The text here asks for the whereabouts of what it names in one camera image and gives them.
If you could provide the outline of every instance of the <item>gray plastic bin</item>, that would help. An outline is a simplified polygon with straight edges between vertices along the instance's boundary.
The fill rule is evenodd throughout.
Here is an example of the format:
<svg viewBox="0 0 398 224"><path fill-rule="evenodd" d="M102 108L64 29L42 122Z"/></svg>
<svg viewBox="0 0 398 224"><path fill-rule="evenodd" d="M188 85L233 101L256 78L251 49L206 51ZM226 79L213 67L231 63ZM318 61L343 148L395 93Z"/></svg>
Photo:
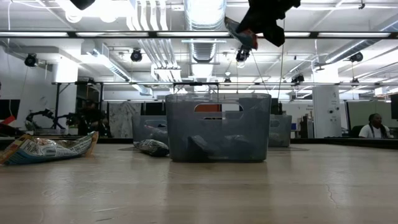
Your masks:
<svg viewBox="0 0 398 224"><path fill-rule="evenodd" d="M269 125L269 147L289 147L292 131L291 115L271 115Z"/></svg>
<svg viewBox="0 0 398 224"><path fill-rule="evenodd" d="M242 111L195 112L200 104L240 105ZM259 162L266 159L271 96L186 94L166 96L170 158Z"/></svg>
<svg viewBox="0 0 398 224"><path fill-rule="evenodd" d="M133 115L132 137L134 138L134 141L154 139L169 145L166 120L166 115Z"/></svg>

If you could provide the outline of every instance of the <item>white pillar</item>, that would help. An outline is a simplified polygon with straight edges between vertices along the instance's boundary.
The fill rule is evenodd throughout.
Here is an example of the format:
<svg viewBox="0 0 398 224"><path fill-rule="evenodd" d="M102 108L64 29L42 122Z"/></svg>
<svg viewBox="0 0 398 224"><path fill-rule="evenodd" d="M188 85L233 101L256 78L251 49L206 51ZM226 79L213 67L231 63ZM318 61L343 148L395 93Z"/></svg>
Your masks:
<svg viewBox="0 0 398 224"><path fill-rule="evenodd" d="M55 82L75 82L78 76L78 65L69 59L62 60L60 63L53 65L53 77ZM63 90L66 85L61 85L60 90ZM76 110L76 85L69 85L59 96L58 102L58 116L68 113L74 113ZM64 128L67 128L66 119L58 121Z"/></svg>
<svg viewBox="0 0 398 224"><path fill-rule="evenodd" d="M338 68L333 65L313 74L317 83L338 83ZM341 116L338 86L315 86L312 89L314 137L340 137Z"/></svg>

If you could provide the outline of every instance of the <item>red object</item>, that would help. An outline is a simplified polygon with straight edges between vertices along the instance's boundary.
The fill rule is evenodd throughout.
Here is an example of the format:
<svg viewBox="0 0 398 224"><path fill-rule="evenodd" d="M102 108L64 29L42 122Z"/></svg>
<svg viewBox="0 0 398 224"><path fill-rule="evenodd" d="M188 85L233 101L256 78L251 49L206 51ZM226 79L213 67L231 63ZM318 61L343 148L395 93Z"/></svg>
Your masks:
<svg viewBox="0 0 398 224"><path fill-rule="evenodd" d="M13 115L9 116L8 118L6 118L4 121L1 121L0 124L10 124L11 122L15 121L15 117Z"/></svg>

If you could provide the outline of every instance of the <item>white shirt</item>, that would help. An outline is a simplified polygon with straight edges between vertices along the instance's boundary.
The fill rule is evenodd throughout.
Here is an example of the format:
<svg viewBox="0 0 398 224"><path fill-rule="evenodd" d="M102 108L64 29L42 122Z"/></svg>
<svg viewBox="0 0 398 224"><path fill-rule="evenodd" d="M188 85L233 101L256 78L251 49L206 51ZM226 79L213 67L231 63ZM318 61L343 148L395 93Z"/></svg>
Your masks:
<svg viewBox="0 0 398 224"><path fill-rule="evenodd" d="M386 126L384 126L384 128L386 129L387 137L391 138L390 129L387 128ZM371 129L370 125L367 124L367 125L363 126L363 128L361 129L361 132L359 133L359 136L363 137L363 138L378 138L378 139L382 138L380 128L377 129L373 126L373 132L374 132L374 136L373 136L372 129Z"/></svg>

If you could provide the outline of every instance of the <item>table surface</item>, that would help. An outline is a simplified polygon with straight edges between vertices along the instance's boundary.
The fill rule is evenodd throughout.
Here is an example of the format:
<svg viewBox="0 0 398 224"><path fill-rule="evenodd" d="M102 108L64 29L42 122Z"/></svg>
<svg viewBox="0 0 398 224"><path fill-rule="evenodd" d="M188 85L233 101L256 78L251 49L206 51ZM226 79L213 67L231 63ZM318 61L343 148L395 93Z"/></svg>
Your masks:
<svg viewBox="0 0 398 224"><path fill-rule="evenodd" d="M293 145L263 163L189 164L127 147L0 167L1 223L398 222L398 151Z"/></svg>

